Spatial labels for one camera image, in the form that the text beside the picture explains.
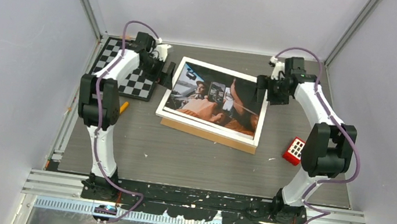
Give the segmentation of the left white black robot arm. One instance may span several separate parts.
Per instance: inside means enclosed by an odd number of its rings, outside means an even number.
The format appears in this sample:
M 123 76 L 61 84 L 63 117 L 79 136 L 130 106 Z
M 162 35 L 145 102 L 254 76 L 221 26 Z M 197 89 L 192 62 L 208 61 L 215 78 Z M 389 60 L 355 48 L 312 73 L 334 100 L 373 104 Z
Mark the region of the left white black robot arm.
M 164 44 L 148 33 L 138 32 L 134 40 L 122 43 L 115 58 L 101 70 L 81 77 L 78 115 L 86 125 L 92 147 L 91 173 L 83 184 L 104 201 L 112 201 L 122 191 L 117 184 L 113 147 L 114 126 L 121 112 L 119 87 L 130 73 L 140 69 L 149 81 L 171 89 L 175 63 L 163 71 L 171 52 L 172 45 Z

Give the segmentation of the aluminium rail profile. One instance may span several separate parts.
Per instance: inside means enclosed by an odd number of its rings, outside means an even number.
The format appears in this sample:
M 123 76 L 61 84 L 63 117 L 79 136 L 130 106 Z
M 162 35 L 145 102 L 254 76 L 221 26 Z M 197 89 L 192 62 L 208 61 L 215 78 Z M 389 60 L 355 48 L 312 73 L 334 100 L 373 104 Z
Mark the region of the aluminium rail profile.
M 280 224 L 271 221 L 248 221 L 238 212 L 206 209 L 196 205 L 169 205 L 164 202 L 142 202 L 137 209 L 133 204 L 83 197 L 85 189 L 82 176 L 46 172 L 33 169 L 21 190 L 36 196 L 36 204 L 42 208 L 60 209 L 81 214 L 94 214 L 108 218 L 120 217 L 127 221 L 151 224 Z M 308 210 L 308 224 L 365 224 L 363 215 L 341 209 L 330 215 Z

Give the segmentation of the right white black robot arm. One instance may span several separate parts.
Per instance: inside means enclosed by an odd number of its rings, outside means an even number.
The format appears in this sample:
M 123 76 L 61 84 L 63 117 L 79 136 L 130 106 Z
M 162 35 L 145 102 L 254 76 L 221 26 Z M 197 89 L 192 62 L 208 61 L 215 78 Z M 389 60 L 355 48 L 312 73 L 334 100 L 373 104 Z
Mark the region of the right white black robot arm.
M 293 98 L 311 125 L 300 150 L 300 170 L 277 192 L 269 207 L 274 221 L 286 223 L 294 215 L 300 215 L 304 202 L 319 186 L 348 170 L 358 132 L 333 112 L 323 96 L 319 78 L 306 72 L 303 57 L 280 62 L 273 56 L 269 64 L 273 67 L 272 74 L 257 77 L 256 100 L 261 102 L 264 98 L 269 104 L 285 105 Z

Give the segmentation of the black white checkerboard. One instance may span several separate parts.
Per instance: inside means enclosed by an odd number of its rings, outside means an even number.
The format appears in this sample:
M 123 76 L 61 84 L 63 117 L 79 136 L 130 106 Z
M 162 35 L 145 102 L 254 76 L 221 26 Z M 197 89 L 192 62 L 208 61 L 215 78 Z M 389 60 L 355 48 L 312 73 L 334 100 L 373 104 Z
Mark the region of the black white checkerboard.
M 101 51 L 96 57 L 96 61 L 91 67 L 90 74 L 96 74 L 108 66 L 116 58 L 121 47 L 122 40 L 119 38 L 109 37 L 105 40 Z M 119 93 L 124 97 L 148 102 L 152 97 L 155 87 L 156 84 L 146 79 L 140 69 L 135 69 L 122 81 L 119 86 Z

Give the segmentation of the orange handled screwdriver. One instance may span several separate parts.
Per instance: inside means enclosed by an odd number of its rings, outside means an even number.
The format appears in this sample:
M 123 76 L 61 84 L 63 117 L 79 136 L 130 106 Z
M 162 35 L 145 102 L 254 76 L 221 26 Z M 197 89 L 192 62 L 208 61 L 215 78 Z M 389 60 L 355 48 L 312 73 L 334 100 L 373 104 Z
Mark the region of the orange handled screwdriver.
M 120 106 L 120 110 L 119 110 L 119 114 L 122 114 L 129 106 L 129 102 L 124 102 L 121 106 Z

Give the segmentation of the red bit holder box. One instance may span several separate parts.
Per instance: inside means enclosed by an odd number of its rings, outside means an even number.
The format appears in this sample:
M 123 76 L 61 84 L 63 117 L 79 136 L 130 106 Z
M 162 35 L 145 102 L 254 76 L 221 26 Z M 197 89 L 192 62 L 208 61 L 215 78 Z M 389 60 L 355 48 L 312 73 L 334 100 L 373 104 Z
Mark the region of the red bit holder box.
M 295 139 L 290 143 L 289 147 L 283 153 L 283 159 L 288 161 L 293 166 L 299 165 L 301 163 L 301 155 L 304 146 L 305 141 L 299 137 L 295 137 Z

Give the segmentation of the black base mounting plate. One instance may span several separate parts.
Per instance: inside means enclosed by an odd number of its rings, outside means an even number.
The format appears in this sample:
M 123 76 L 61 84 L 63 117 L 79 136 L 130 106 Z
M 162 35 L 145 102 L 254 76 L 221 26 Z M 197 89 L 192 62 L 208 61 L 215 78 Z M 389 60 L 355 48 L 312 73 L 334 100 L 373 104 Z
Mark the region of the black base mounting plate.
M 217 216 L 223 224 L 304 224 L 302 207 L 281 206 L 278 202 L 241 194 L 120 179 L 114 188 L 105 179 L 90 175 L 81 181 L 81 197 L 119 202 L 123 209 L 193 221 L 209 222 Z

